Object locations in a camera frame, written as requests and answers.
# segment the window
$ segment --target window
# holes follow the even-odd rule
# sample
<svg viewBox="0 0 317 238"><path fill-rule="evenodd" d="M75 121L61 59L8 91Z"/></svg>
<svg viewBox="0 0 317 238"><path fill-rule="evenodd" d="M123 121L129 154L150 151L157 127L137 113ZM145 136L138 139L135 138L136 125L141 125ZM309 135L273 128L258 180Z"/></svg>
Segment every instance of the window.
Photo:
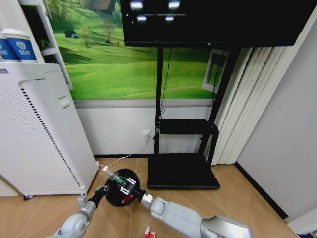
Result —
<svg viewBox="0 0 317 238"><path fill-rule="evenodd" d="M215 94L218 92L227 56L228 52L226 51L211 50L203 82L204 89Z"/></svg>

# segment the white air purifier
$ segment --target white air purifier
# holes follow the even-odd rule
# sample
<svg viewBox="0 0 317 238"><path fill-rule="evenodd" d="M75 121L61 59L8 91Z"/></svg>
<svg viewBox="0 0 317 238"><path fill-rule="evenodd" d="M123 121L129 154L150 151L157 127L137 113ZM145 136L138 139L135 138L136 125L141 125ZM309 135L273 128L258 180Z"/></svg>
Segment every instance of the white air purifier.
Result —
<svg viewBox="0 0 317 238"><path fill-rule="evenodd" d="M84 194L98 165L60 66L0 63L0 175L24 196Z"/></svg>

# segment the blue cup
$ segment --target blue cup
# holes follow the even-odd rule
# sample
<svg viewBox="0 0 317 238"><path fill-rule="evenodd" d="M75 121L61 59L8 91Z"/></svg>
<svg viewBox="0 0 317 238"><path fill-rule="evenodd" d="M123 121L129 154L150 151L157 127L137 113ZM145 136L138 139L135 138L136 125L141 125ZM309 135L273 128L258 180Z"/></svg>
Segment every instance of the blue cup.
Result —
<svg viewBox="0 0 317 238"><path fill-rule="evenodd" d="M15 29L3 29L2 34L6 37L21 62L37 63L32 43L28 35Z"/></svg>
<svg viewBox="0 0 317 238"><path fill-rule="evenodd" d="M8 37L7 40L15 53L19 56L21 62L37 63L30 40L12 37Z"/></svg>
<svg viewBox="0 0 317 238"><path fill-rule="evenodd" d="M20 62L9 42L0 36L0 58L3 62Z"/></svg>

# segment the black baseboard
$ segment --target black baseboard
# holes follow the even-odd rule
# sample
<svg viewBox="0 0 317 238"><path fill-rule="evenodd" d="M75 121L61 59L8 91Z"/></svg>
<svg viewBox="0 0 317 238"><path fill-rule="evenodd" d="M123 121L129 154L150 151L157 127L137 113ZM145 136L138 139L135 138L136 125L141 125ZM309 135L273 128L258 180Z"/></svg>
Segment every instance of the black baseboard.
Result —
<svg viewBox="0 0 317 238"><path fill-rule="evenodd" d="M133 154L130 155L129 158L147 158L153 154ZM94 155L95 159L100 159L100 158L122 158L128 156L128 154L124 155Z"/></svg>
<svg viewBox="0 0 317 238"><path fill-rule="evenodd" d="M244 170L244 168L238 162L236 162L234 165L282 219L288 218L288 215L283 211L283 209L263 190L263 188L261 188L261 186L248 174L247 171Z"/></svg>

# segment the black cable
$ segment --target black cable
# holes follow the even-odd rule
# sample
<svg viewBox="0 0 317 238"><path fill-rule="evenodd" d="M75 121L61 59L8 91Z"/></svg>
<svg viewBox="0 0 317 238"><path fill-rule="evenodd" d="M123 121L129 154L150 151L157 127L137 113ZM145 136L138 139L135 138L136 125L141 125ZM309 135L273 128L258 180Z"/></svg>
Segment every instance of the black cable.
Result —
<svg viewBox="0 0 317 238"><path fill-rule="evenodd" d="M165 89L166 89L166 83L167 83L167 77L168 77L168 72L169 72L169 63L170 63L170 55L172 53L172 47L170 48L169 51L169 57L168 57L168 65L167 65L167 74L166 74L166 79L165 79L165 85L164 85L164 92L163 92L163 99L160 104L160 109L159 109L159 116L162 119L162 114L165 113L166 109L163 108L163 102L164 102L164 97L165 97Z"/></svg>
<svg viewBox="0 0 317 238"><path fill-rule="evenodd" d="M217 71L216 71L216 76L215 76L214 81L213 81L212 105L213 105L213 103L214 103L214 98L215 98L215 96L214 96L214 90L215 90L215 88L216 88L216 81L217 81L218 71L219 71L219 68L220 68L220 62L221 62L221 59L222 59L222 57L223 57L223 54L224 54L224 50L222 51L221 58L219 59L218 67L217 67Z"/></svg>

